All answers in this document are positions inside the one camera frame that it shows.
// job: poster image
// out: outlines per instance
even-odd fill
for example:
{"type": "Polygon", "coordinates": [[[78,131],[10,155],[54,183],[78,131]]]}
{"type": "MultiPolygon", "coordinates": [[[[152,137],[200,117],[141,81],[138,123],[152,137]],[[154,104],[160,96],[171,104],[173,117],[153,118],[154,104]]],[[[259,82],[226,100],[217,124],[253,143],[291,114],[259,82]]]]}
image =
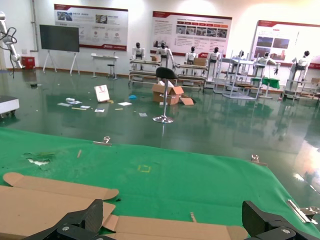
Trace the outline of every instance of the poster image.
{"type": "Polygon", "coordinates": [[[79,28],[80,47],[127,51],[128,10],[54,5],[55,25],[79,28]]]}
{"type": "Polygon", "coordinates": [[[192,46],[200,58],[215,47],[227,52],[232,17],[153,11],[151,53],[165,43],[173,55],[184,56],[192,46]]]}
{"type": "Polygon", "coordinates": [[[291,66],[294,58],[300,58],[305,51],[310,51],[309,68],[320,69],[319,37],[320,25],[260,20],[251,58],[261,57],[268,52],[282,66],[291,66]]]}

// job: red box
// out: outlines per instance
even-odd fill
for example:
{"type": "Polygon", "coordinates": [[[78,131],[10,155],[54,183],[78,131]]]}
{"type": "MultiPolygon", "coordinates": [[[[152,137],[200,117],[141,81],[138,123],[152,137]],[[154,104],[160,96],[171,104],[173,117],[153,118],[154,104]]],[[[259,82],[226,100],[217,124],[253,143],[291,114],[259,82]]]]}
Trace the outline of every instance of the red box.
{"type": "Polygon", "coordinates": [[[21,64],[24,69],[34,69],[36,67],[35,58],[33,56],[22,56],[21,64]]]}

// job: green cloth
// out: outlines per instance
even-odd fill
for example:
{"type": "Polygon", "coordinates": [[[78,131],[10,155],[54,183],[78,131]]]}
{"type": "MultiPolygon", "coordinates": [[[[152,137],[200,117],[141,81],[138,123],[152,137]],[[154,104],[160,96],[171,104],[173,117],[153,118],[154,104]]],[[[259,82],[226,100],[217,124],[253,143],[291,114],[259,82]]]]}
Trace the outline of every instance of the green cloth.
{"type": "MultiPolygon", "coordinates": [[[[255,78],[254,77],[254,78],[251,78],[251,81],[259,82],[260,78],[255,78]]],[[[272,87],[274,89],[280,89],[279,81],[280,81],[279,79],[264,77],[262,79],[262,84],[268,85],[268,83],[270,83],[270,87],[272,87]]]]}
{"type": "Polygon", "coordinates": [[[291,196],[274,174],[246,160],[139,145],[100,146],[8,128],[0,128],[0,141],[1,179],[18,172],[117,188],[121,201],[110,201],[115,215],[191,221],[193,212],[199,223],[241,226],[242,202],[250,200],[320,237],[314,225],[303,224],[287,206],[291,196]],[[33,158],[49,163],[37,166],[28,161],[33,158]]]}

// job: flat screen tv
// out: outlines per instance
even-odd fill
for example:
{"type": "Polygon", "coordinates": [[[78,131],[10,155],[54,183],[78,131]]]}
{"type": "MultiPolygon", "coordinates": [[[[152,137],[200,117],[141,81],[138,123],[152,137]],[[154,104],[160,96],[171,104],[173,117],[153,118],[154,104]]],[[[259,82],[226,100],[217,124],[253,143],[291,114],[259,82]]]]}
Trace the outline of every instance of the flat screen tv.
{"type": "Polygon", "coordinates": [[[42,49],[79,52],[79,28],[40,25],[42,49]]]}

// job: green epoxy floor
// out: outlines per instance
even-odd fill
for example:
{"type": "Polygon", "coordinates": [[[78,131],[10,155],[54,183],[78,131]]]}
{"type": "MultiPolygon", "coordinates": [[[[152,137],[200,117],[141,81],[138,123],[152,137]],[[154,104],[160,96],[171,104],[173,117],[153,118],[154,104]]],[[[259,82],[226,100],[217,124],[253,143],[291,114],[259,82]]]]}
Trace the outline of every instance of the green epoxy floor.
{"type": "Polygon", "coordinates": [[[172,124],[154,122],[163,107],[152,102],[152,85],[90,74],[47,71],[16,72],[12,79],[0,74],[0,95],[19,98],[15,118],[4,118],[1,127],[101,141],[110,136],[115,144],[135,144],[186,152],[250,160],[259,155],[301,207],[320,206],[320,109],[316,100],[234,100],[197,89],[185,93],[194,106],[168,107],[172,124]],[[30,84],[42,84],[32,89],[30,84]],[[97,103],[94,86],[107,84],[114,104],[97,103]],[[128,100],[129,95],[137,99],[128,100]],[[57,105],[75,98],[89,109],[57,105]],[[130,106],[117,103],[131,102],[130,106]],[[104,113],[95,113],[104,108],[104,113]]]}

